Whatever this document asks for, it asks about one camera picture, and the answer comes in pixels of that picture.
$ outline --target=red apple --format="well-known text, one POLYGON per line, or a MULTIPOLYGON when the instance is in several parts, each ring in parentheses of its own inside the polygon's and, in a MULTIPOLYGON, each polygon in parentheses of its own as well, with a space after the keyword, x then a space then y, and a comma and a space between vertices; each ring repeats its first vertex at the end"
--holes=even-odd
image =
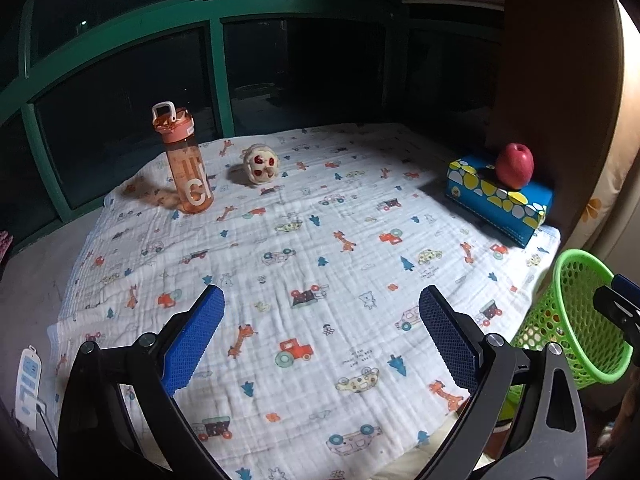
POLYGON ((510 189, 522 189, 533 176, 533 155, 524 144, 507 144, 495 161, 495 176, 510 189))

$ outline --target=tissue box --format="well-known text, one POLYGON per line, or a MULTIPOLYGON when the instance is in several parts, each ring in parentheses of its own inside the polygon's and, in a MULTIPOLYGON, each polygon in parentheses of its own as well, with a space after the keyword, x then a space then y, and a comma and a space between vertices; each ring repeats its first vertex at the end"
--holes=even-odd
POLYGON ((553 191, 533 181, 519 191, 502 189, 495 167, 468 155, 449 164, 447 196, 525 247, 545 221, 553 191))

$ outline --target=orange water bottle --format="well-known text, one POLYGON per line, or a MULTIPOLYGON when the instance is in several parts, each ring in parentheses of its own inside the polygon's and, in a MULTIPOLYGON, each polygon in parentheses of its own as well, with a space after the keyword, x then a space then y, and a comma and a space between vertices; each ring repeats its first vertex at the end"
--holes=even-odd
POLYGON ((162 135, 183 211, 190 214, 204 211, 213 204, 213 195, 194 135, 193 117, 186 108, 176 110, 171 101, 154 105, 151 113, 155 130, 162 135), (159 108, 169 111, 158 115, 159 108))

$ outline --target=white blanket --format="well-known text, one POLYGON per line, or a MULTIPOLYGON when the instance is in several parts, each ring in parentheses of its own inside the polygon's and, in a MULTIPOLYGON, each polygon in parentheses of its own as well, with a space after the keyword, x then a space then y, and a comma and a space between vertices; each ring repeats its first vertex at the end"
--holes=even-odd
MULTIPOLYGON (((441 426, 456 387, 417 315, 435 284, 510 339, 559 245, 521 250, 448 201, 454 156, 398 124, 342 124, 202 146, 214 205, 174 209, 165 155, 105 198, 50 334, 62 405, 79 345, 133 343, 208 283, 225 317, 175 400, 234 479, 364 480, 441 426), (250 187, 241 151, 280 156, 250 187)), ((152 440, 123 389, 143 445, 152 440)))

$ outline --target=plastic mesh basket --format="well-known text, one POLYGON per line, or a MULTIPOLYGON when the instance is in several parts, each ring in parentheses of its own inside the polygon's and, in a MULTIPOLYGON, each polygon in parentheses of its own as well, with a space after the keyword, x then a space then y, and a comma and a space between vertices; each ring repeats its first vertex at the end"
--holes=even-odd
MULTIPOLYGON (((558 257, 553 281, 531 309, 511 344, 542 350, 549 341, 562 345, 576 387, 614 383, 625 372, 632 348, 623 333, 593 307, 593 293, 610 285, 613 274, 595 256, 571 249, 558 257)), ((522 387, 509 398, 517 401, 522 387)))

